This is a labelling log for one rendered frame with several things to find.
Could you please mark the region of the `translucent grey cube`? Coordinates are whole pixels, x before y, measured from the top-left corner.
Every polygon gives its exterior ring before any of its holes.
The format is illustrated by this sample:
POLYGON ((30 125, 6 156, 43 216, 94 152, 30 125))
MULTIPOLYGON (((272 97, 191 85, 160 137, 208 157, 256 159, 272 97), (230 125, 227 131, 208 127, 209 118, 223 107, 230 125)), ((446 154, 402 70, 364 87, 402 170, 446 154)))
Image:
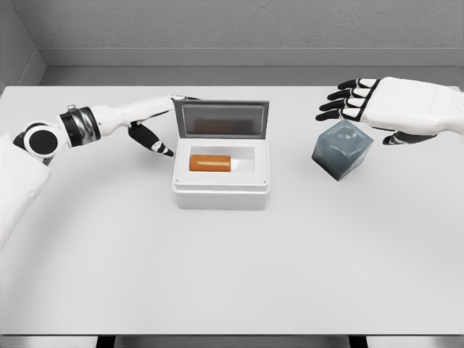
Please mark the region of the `translucent grey cube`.
POLYGON ((373 139, 348 120, 341 120, 319 135, 312 159, 332 178, 340 181, 359 166, 373 139))

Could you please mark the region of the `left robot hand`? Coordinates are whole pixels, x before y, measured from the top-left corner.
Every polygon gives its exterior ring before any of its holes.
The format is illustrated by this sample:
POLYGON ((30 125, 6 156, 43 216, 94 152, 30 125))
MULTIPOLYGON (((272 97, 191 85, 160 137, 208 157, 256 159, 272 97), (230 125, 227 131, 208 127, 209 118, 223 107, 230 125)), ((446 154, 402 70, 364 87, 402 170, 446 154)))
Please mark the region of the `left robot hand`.
POLYGON ((174 109, 174 101, 183 100, 198 100, 198 98, 179 95, 154 96, 121 106, 124 124, 128 126, 128 135, 149 151, 173 157, 173 151, 164 145, 156 134, 142 125, 142 122, 168 113, 174 109))

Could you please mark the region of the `grey hinged box lid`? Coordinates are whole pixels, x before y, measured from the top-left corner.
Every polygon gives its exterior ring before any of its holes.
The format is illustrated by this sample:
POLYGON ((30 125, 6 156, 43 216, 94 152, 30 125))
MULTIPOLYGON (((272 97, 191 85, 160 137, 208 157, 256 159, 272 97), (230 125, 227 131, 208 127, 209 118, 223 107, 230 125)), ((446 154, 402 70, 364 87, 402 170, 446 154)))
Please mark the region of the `grey hinged box lid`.
POLYGON ((181 138, 264 139, 269 101, 175 100, 181 138))

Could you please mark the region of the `white rectangular box base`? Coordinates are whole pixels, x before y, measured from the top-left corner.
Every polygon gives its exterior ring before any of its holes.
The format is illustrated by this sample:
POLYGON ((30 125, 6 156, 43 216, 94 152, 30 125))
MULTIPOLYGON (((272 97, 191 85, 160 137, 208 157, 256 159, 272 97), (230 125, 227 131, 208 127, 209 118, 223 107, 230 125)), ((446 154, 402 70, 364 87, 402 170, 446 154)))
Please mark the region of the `white rectangular box base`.
POLYGON ((181 209, 264 210, 270 196, 266 139, 180 138, 172 190, 181 209), (228 155, 229 172, 191 171, 193 155, 228 155))

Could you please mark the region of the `orange cylinder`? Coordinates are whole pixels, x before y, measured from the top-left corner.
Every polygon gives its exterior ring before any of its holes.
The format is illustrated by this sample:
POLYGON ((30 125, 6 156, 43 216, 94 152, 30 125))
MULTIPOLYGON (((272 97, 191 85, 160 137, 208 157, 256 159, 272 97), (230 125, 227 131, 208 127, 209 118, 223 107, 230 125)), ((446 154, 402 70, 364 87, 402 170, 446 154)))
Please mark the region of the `orange cylinder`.
POLYGON ((192 154, 189 160, 189 170, 195 172, 230 172, 231 156, 192 154))

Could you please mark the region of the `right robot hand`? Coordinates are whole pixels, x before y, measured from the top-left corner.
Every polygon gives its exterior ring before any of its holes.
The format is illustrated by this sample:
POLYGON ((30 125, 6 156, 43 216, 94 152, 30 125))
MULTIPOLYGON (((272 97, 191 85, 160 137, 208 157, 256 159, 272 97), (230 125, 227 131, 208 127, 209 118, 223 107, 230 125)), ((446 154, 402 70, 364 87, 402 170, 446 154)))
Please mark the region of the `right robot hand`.
POLYGON ((416 144, 444 130, 434 102, 444 87, 416 80, 358 78, 338 85, 319 107, 317 121, 331 119, 365 123, 391 131, 384 145, 416 144))

